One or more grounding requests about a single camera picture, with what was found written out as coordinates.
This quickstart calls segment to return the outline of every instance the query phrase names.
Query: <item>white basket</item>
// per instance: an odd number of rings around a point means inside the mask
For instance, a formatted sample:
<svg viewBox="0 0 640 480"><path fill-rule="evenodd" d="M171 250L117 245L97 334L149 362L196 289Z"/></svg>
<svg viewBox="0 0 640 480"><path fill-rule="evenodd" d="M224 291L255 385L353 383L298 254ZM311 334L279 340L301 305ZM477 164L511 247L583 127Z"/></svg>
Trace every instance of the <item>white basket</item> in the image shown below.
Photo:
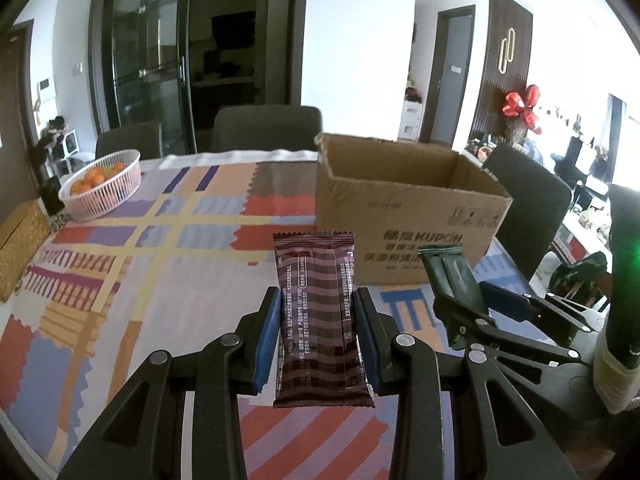
<svg viewBox="0 0 640 480"><path fill-rule="evenodd" d="M71 186L74 182L84 179L89 170L97 166L111 168L118 162L126 164L126 169L92 190L79 195L71 195ZM106 215L109 211L126 202L140 187L141 180L140 152L138 150L123 150L99 158L75 173L64 183L58 197L74 220L86 222Z"/></svg>

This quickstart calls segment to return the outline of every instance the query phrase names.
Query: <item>colorful plaid tablecloth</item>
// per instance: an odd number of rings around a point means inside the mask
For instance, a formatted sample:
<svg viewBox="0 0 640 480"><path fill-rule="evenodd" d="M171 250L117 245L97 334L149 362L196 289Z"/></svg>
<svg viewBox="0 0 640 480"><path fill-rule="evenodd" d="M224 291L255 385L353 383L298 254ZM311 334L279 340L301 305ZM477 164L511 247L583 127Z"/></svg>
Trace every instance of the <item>colorful plaid tablecloth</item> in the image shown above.
<svg viewBox="0 0 640 480"><path fill-rule="evenodd" d="M152 351L199 351L258 309L267 287L277 285L272 235L313 228L312 158L288 152L171 158L145 174L127 203L96 221L70 222L44 244L12 298L0 340L0 422L41 478L55 477ZM497 244L476 274L528 291ZM428 285L370 291L401 331L447 351ZM496 317L507 330L544 337L531 325ZM375 409L274 409L274 375L263 394L239 399L249 478L388 478L395 397L376 398ZM189 396L185 479L192 409ZM452 478L446 403L443 416Z"/></svg>

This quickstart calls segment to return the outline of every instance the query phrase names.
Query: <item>wicker box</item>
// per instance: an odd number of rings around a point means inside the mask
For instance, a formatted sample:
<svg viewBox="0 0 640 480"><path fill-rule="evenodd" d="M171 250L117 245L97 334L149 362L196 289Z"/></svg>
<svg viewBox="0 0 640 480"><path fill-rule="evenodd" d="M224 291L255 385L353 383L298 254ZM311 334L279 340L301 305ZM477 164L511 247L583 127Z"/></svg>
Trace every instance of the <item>wicker box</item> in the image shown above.
<svg viewBox="0 0 640 480"><path fill-rule="evenodd" d="M0 225L0 301L7 301L24 268L49 236L37 200L20 204Z"/></svg>

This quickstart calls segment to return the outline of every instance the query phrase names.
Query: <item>black chair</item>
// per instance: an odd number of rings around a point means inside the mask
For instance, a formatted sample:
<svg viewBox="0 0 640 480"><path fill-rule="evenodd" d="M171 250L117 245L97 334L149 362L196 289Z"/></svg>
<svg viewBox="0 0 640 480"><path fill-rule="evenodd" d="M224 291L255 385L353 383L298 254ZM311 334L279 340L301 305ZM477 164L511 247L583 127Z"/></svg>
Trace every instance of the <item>black chair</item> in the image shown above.
<svg viewBox="0 0 640 480"><path fill-rule="evenodd" d="M497 238L530 280L558 232L571 203L571 189L524 153L499 144L483 168L513 197Z"/></svg>
<svg viewBox="0 0 640 480"><path fill-rule="evenodd" d="M98 135L95 158L120 150L138 150L141 160L162 158L162 126L158 121L148 121L128 124Z"/></svg>
<svg viewBox="0 0 640 480"><path fill-rule="evenodd" d="M556 162L555 174L564 180L570 189L573 189L579 180L584 182L587 179L587 175L575 167L583 146L584 143L578 137L571 137L564 156L555 156L554 153L551 157Z"/></svg>
<svg viewBox="0 0 640 480"><path fill-rule="evenodd" d="M322 114L311 106L246 105L222 108L213 125L211 151L317 151Z"/></svg>

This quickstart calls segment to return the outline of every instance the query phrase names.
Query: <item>red artificial flower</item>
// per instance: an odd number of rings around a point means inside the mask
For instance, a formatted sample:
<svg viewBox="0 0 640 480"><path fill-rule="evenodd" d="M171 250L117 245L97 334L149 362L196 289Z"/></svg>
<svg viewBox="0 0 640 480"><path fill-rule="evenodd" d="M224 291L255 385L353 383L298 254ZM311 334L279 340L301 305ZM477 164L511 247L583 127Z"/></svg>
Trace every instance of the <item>red artificial flower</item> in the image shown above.
<svg viewBox="0 0 640 480"><path fill-rule="evenodd" d="M506 117L517 117L525 109L522 97L517 92L509 92L506 96L506 101L502 107L502 113Z"/></svg>
<svg viewBox="0 0 640 480"><path fill-rule="evenodd" d="M540 88L537 85L529 85L524 99L525 107L533 108L538 104L538 99L540 99Z"/></svg>
<svg viewBox="0 0 640 480"><path fill-rule="evenodd" d="M527 125L527 128L535 134L541 134L542 128L540 128L540 118L533 113L533 110L527 108L522 112L522 120Z"/></svg>

